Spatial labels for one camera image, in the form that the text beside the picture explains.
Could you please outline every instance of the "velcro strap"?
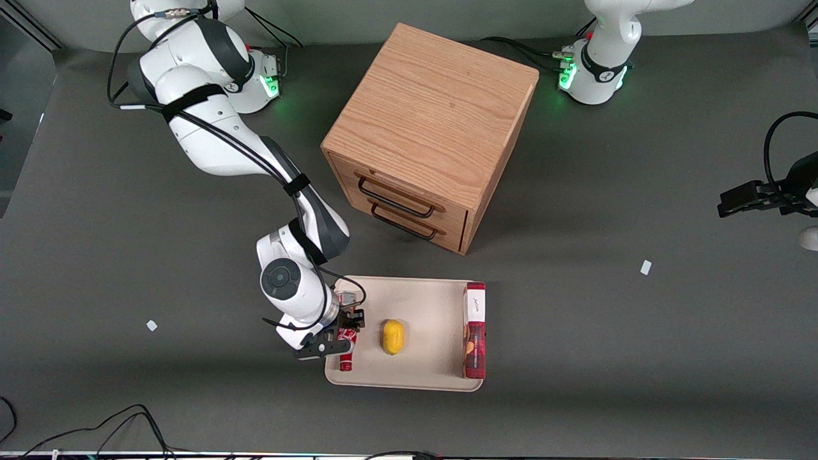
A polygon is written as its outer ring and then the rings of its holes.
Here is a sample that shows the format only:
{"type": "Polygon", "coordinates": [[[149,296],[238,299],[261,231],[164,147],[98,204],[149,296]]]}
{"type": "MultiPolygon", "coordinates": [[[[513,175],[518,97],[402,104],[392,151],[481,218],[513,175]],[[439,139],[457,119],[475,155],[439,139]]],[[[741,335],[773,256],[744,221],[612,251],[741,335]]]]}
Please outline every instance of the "velcro strap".
{"type": "Polygon", "coordinates": [[[179,112],[185,110],[187,107],[207,101],[207,98],[210,96],[224,93],[224,89],[215,83],[199,86],[185,93],[184,96],[179,97],[176,101],[167,104],[164,109],[162,109],[162,116],[166,122],[170,123],[170,120],[172,120],[174,116],[179,115],[179,112]]]}
{"type": "Polygon", "coordinates": [[[313,262],[315,262],[317,265],[326,263],[326,257],[324,257],[324,255],[321,253],[321,250],[318,249],[318,246],[315,246],[315,243],[313,243],[312,240],[307,237],[307,234],[301,229],[298,218],[290,220],[287,227],[290,228],[290,232],[293,234],[295,240],[301,245],[304,252],[307,253],[313,262]]]}
{"type": "Polygon", "coordinates": [[[284,185],[284,191],[287,192],[287,195],[293,196],[301,192],[307,185],[309,185],[309,178],[306,174],[301,173],[295,176],[293,182],[284,185]]]}
{"type": "Polygon", "coordinates": [[[588,43],[585,43],[585,46],[582,47],[580,61],[582,61],[582,65],[594,75],[594,79],[597,83],[608,83],[613,80],[615,76],[619,75],[619,72],[622,72],[622,69],[625,68],[625,64],[627,63],[623,62],[616,67],[605,67],[604,65],[597,64],[591,59],[591,55],[588,54],[588,43]]]}

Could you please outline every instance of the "wall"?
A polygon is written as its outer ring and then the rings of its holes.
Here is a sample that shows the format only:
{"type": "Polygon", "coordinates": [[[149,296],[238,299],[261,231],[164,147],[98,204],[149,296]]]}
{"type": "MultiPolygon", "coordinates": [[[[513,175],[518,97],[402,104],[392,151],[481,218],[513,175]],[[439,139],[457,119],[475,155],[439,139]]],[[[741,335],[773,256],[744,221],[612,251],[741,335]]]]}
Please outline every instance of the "wall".
{"type": "Polygon", "coordinates": [[[14,115],[0,123],[1,219],[46,109],[56,67],[48,50],[2,17],[0,43],[0,108],[14,115]]]}
{"type": "MultiPolygon", "coordinates": [[[[18,0],[70,47],[110,51],[131,22],[126,0],[18,0]]],[[[591,18],[580,0],[247,0],[305,43],[375,43],[398,21],[455,39],[572,34],[591,18]]],[[[643,15],[646,34],[726,34],[790,22],[809,0],[698,0],[675,11],[643,15]]],[[[269,44],[248,15],[227,22],[248,43],[269,44]]],[[[124,51],[143,49],[135,33],[124,51]]]]}

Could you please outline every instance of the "wooden cabinet top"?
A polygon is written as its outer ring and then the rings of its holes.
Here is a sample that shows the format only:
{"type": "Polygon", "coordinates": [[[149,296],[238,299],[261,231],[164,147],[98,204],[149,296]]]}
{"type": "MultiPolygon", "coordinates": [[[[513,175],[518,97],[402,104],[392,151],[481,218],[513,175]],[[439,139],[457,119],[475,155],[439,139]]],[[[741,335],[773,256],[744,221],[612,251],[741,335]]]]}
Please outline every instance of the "wooden cabinet top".
{"type": "Polygon", "coordinates": [[[538,78],[526,65],[398,24],[321,146],[474,209],[538,78]]]}

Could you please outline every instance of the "gray mat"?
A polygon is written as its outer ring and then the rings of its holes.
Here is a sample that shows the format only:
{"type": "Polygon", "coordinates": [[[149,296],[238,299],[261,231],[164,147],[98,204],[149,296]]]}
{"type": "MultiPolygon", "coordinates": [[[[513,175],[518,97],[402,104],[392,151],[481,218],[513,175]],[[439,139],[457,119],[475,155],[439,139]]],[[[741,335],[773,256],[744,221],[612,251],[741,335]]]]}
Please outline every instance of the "gray mat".
{"type": "MultiPolygon", "coordinates": [[[[107,106],[108,55],[62,52],[0,234],[0,393],[20,411],[4,448],[141,402],[189,449],[818,456],[818,255],[796,242],[811,222],[716,212],[762,177],[770,123],[818,106],[802,26],[646,38],[601,107],[543,75],[466,257],[353,210],[319,151],[377,50],[294,50],[284,97],[245,119],[347,220],[330,269],[488,283],[483,388],[336,387],[295,362],[260,321],[254,255],[294,216],[284,192],[200,172],[160,116],[107,106]]],[[[812,121],[783,126],[776,173],[816,145],[812,121]]],[[[136,425],[112,447],[155,442],[136,425]]]]}

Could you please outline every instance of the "drawer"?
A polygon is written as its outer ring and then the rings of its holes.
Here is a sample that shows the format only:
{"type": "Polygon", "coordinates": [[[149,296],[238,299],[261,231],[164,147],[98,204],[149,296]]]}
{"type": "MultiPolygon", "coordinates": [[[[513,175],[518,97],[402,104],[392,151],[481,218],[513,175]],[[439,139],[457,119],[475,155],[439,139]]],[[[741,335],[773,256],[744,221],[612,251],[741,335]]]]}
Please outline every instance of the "drawer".
{"type": "Polygon", "coordinates": [[[400,211],[393,211],[375,200],[367,199],[365,203],[362,204],[359,200],[356,200],[353,207],[384,223],[400,228],[421,240],[431,241],[454,252],[460,251],[461,240],[463,239],[461,232],[452,232],[451,230],[430,225],[428,222],[418,221],[400,213],[400,211]]]}
{"type": "Polygon", "coordinates": [[[337,156],[332,156],[331,161],[347,198],[359,210],[371,214],[368,210],[371,204],[367,203],[377,203],[378,212],[383,210],[390,216],[401,216],[413,222],[415,227],[438,229],[447,235],[457,235],[458,239],[462,235],[466,218],[464,209],[429,199],[421,191],[409,191],[376,172],[337,156]]]}

